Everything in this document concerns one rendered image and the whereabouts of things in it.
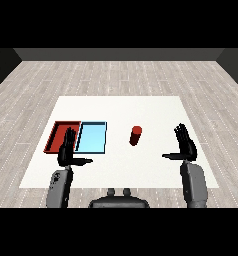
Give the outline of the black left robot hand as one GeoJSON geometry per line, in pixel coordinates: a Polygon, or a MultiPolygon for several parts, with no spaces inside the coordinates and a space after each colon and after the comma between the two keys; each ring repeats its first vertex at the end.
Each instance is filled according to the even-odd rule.
{"type": "Polygon", "coordinates": [[[75,136],[76,131],[69,127],[65,132],[63,143],[59,147],[57,161],[61,167],[66,167],[70,165],[84,166],[87,163],[93,162],[92,159],[73,157],[75,136]]]}

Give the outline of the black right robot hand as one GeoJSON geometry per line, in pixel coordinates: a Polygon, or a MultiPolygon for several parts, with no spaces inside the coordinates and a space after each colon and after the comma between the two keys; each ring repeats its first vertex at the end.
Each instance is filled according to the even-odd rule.
{"type": "Polygon", "coordinates": [[[186,126],[180,123],[174,129],[174,132],[179,145],[179,153],[163,154],[163,157],[170,160],[195,161],[197,159],[197,148],[194,141],[190,138],[186,126]]]}

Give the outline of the red shallow open box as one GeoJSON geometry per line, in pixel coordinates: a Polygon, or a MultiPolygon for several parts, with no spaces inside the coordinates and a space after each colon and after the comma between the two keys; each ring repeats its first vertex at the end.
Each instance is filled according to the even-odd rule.
{"type": "Polygon", "coordinates": [[[80,121],[56,121],[53,125],[48,141],[44,148],[46,154],[58,154],[59,148],[64,142],[65,133],[68,128],[79,132],[80,121]]]}

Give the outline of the light blue shallow open box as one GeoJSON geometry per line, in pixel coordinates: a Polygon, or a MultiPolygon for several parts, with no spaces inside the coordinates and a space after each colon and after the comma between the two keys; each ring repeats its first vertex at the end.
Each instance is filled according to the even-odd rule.
{"type": "Polygon", "coordinates": [[[107,123],[105,121],[84,121],[77,135],[75,154],[104,154],[107,123]]]}

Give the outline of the small red can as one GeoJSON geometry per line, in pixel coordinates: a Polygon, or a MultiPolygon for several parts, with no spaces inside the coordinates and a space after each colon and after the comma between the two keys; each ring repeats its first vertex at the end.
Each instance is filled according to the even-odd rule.
{"type": "Polygon", "coordinates": [[[132,146],[136,146],[142,134],[142,128],[140,126],[134,126],[131,131],[129,143],[132,146]]]}

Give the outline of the dark grey robot body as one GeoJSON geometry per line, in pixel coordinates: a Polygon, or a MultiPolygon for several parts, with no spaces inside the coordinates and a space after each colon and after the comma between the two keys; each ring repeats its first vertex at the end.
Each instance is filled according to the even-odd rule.
{"type": "Polygon", "coordinates": [[[149,204],[146,200],[133,197],[129,188],[123,189],[122,196],[116,196],[115,189],[109,188],[107,195],[92,200],[89,208],[149,208],[149,204]]]}

